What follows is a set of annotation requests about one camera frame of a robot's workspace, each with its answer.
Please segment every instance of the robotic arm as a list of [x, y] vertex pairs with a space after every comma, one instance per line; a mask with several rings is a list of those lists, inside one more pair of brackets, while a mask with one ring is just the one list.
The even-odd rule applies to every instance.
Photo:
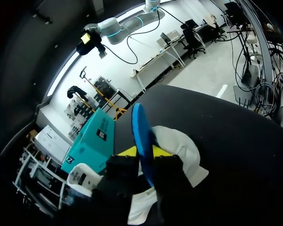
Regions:
[[94, 47], [100, 52], [100, 57], [106, 55], [105, 47], [101, 44], [102, 36], [106, 36], [112, 45], [123, 41], [128, 35], [141, 27], [162, 19], [165, 13], [158, 9], [160, 0], [146, 0], [144, 13], [137, 15], [123, 23], [119, 23], [116, 18], [112, 17], [98, 24], [87, 24], [83, 29], [83, 36], [76, 50], [80, 55], [86, 55]]

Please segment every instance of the metal frame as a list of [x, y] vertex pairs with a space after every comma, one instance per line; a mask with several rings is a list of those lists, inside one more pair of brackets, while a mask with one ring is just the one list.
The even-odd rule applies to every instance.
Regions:
[[269, 84], [272, 84], [273, 82], [272, 61], [271, 61], [269, 50], [268, 50], [268, 43], [263, 33], [263, 28], [260, 24], [260, 20], [257, 16], [257, 13], [248, 0], [236, 0], [236, 2], [242, 7], [247, 18], [250, 20], [250, 22], [254, 26], [254, 29], [258, 37], [258, 41], [261, 46], [263, 74], [264, 74], [266, 82]]

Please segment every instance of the ceiling light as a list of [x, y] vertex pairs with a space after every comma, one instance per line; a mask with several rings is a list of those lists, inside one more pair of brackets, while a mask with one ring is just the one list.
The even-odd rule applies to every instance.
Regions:
[[66, 71], [69, 69], [69, 67], [72, 65], [72, 63], [80, 56], [78, 52], [75, 52], [70, 59], [66, 62], [62, 70], [59, 72], [58, 76], [56, 77], [55, 81], [53, 82], [51, 88], [49, 89], [47, 96], [50, 97], [53, 92], [55, 91], [56, 87], [60, 83], [61, 79], [63, 78]]

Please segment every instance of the dark ceiling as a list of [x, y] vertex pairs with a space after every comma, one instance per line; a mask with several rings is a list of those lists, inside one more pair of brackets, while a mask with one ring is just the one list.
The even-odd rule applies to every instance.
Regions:
[[[0, 150], [34, 119], [36, 106], [75, 49], [83, 27], [141, 3], [144, 0], [0, 2]], [[47, 18], [51, 24], [45, 24]]]

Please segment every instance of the yellow pole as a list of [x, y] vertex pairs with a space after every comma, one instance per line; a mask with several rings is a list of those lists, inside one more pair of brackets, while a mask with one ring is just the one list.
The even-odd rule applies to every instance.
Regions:
[[[102, 97], [104, 97], [104, 94], [102, 94], [102, 92], [98, 89], [98, 88], [96, 88], [95, 87], [95, 85], [93, 85], [86, 77], [84, 77], [86, 80], [87, 80], [87, 82], [89, 82], [89, 84], [92, 86], [92, 87], [94, 87], [94, 89], [98, 92], [98, 94], [100, 94]], [[112, 103], [110, 100], [108, 100], [106, 97], [104, 97], [105, 98], [105, 100], [109, 103], [109, 104], [111, 104], [112, 105], [112, 107], [114, 107], [116, 110], [117, 110], [117, 107], [114, 105], [114, 103]]]
[[88, 108], [91, 108], [91, 110], [92, 110], [93, 112], [95, 112], [95, 110], [93, 110], [93, 108], [92, 108], [89, 104], [87, 104], [86, 101], [85, 101], [83, 98], [81, 98], [81, 97], [80, 97], [79, 95], [77, 95], [76, 93], [75, 93], [75, 95], [76, 95], [78, 98], [80, 98], [80, 100], [82, 100], [83, 103], [84, 103]]

